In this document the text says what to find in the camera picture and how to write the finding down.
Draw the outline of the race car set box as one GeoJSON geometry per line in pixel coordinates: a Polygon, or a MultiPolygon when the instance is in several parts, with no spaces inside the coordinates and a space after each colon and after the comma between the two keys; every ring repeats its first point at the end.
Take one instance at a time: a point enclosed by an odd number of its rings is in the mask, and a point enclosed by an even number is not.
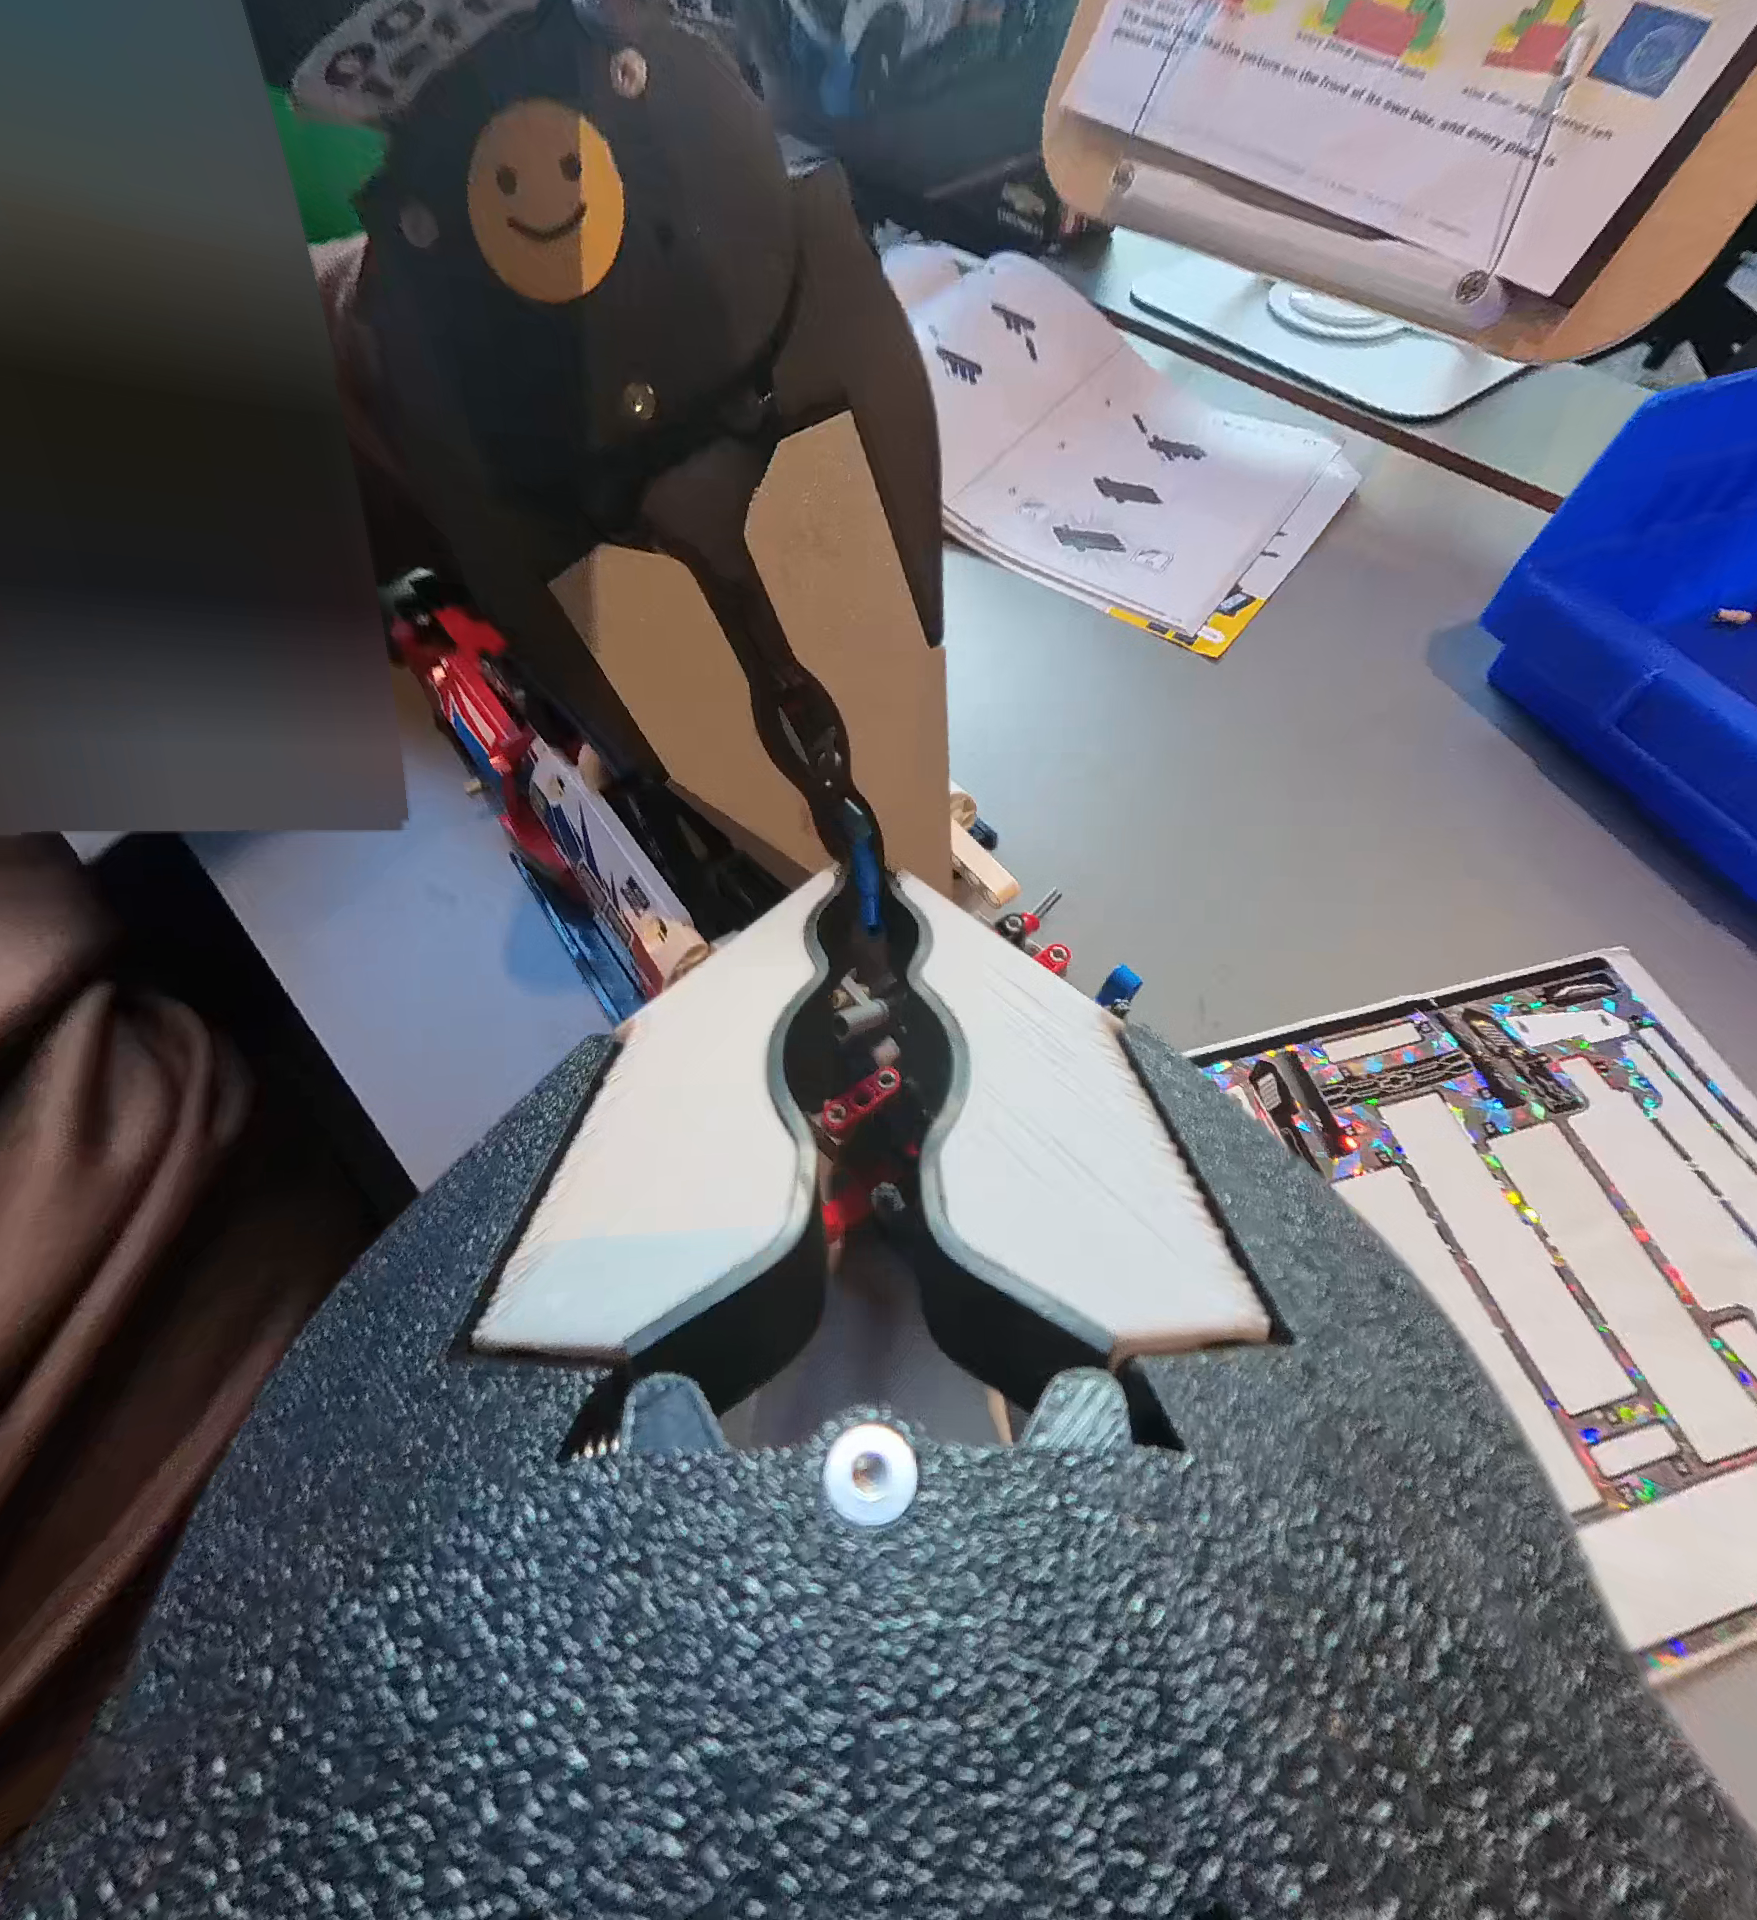
{"type": "Polygon", "coordinates": [[[740,33],[779,130],[832,156],[852,202],[969,250],[1038,258],[1109,229],[1062,201],[1043,155],[1075,3],[742,4],[740,33]]]}

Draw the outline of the wooden clipboard with instruction sheet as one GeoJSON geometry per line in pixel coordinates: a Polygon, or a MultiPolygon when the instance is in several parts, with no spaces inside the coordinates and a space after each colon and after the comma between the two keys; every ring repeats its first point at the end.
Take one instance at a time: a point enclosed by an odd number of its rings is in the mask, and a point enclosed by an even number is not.
{"type": "Polygon", "coordinates": [[[1585,361],[1757,209],[1757,3],[1081,4],[1040,155],[1109,229],[1585,361]]]}

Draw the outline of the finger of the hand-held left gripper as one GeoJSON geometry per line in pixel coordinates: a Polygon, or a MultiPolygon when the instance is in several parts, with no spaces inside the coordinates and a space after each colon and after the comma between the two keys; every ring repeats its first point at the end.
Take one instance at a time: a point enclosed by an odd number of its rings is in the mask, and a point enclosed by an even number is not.
{"type": "Polygon", "coordinates": [[[604,545],[555,576],[551,594],[682,800],[779,883],[829,867],[796,786],[759,739],[746,674],[682,565],[604,545]]]}
{"type": "Polygon", "coordinates": [[[843,716],[848,770],[893,871],[953,891],[943,650],[931,644],[852,415],[785,439],[746,553],[795,661],[843,716]]]}

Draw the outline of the grey desk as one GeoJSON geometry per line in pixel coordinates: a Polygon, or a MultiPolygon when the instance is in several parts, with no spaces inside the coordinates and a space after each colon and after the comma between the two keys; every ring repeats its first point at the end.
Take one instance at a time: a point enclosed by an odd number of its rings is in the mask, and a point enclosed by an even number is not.
{"type": "MultiPolygon", "coordinates": [[[[1484,674],[1476,618],[1643,395],[1546,367],[1429,426],[1342,423],[1361,491],[1200,661],[954,551],[953,768],[1075,981],[1220,1044],[1628,948],[1757,1096],[1757,914],[1484,674]]],[[[602,1026],[415,691],[396,830],[194,833],[207,883],[395,1158],[431,1185],[602,1026]]]]}

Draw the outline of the toy brick race car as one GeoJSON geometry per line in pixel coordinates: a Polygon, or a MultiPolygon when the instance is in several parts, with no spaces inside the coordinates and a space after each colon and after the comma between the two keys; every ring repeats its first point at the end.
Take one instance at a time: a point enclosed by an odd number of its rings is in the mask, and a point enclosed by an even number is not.
{"type": "MultiPolygon", "coordinates": [[[[456,582],[427,568],[381,591],[388,654],[423,688],[439,735],[490,805],[513,864],[607,1018],[620,1026],[755,922],[785,891],[659,781],[615,776],[537,694],[456,582]]],[[[882,1233],[914,1196],[929,1096],[903,1042],[847,967],[832,983],[836,1081],[798,1094],[821,1155],[827,1246],[882,1233]]]]}

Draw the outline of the green plastic bin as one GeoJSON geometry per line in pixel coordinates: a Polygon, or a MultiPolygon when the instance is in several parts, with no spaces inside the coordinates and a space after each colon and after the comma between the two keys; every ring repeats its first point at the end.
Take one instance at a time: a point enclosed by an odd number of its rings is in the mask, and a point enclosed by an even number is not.
{"type": "Polygon", "coordinates": [[[295,111],[288,91],[266,92],[307,245],[360,235],[359,199],[383,166],[383,130],[313,120],[295,111]]]}

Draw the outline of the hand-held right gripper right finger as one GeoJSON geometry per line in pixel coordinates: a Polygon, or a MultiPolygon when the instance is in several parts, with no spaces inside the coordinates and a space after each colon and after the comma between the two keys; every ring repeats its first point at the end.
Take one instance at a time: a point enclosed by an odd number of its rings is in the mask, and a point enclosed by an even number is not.
{"type": "Polygon", "coordinates": [[[1272,1314],[1123,1022],[922,880],[891,898],[943,1068],[918,1155],[938,1347],[1035,1404],[1070,1370],[1266,1345],[1272,1314]]]}

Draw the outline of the blue plastic bin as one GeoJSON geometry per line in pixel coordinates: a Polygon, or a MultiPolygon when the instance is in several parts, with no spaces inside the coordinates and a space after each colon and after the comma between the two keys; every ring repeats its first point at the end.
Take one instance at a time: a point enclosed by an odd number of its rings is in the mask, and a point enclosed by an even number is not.
{"type": "Polygon", "coordinates": [[[1757,369],[1651,396],[1480,617],[1487,679],[1757,908],[1757,369]]]}

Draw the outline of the silver stand base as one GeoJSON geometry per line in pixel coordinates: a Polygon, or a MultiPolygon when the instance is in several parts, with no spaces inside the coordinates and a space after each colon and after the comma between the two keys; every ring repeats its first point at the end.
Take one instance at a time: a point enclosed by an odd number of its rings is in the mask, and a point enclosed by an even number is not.
{"type": "Polygon", "coordinates": [[[1396,317],[1193,255],[1138,277],[1131,305],[1322,396],[1399,420],[1444,420],[1530,373],[1396,317]]]}

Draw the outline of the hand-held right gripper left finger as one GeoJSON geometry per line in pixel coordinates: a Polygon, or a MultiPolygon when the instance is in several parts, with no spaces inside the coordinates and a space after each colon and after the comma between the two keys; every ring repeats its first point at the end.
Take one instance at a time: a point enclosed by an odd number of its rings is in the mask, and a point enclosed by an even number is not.
{"type": "Polygon", "coordinates": [[[816,1333],[819,1151],[791,1090],[795,1017],[827,981],[823,873],[617,1030],[466,1347],[738,1404],[816,1333]]]}

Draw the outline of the holographic sticker sheet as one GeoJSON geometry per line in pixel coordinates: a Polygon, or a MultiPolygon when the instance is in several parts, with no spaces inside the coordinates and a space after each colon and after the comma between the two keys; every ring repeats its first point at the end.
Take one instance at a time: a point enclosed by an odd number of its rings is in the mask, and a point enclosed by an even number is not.
{"type": "Polygon", "coordinates": [[[1188,1058],[1449,1319],[1658,1684],[1757,1647],[1757,1096],[1626,948],[1188,1058]]]}

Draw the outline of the open instruction booklet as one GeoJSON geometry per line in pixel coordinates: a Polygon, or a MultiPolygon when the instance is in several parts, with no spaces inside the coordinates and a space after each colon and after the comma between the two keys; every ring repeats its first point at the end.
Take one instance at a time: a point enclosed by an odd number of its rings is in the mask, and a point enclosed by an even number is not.
{"type": "Polygon", "coordinates": [[[1154,369],[1038,261],[908,243],[882,269],[933,386],[944,535],[1135,631],[1220,659],[1361,484],[1335,440],[1154,369]]]}

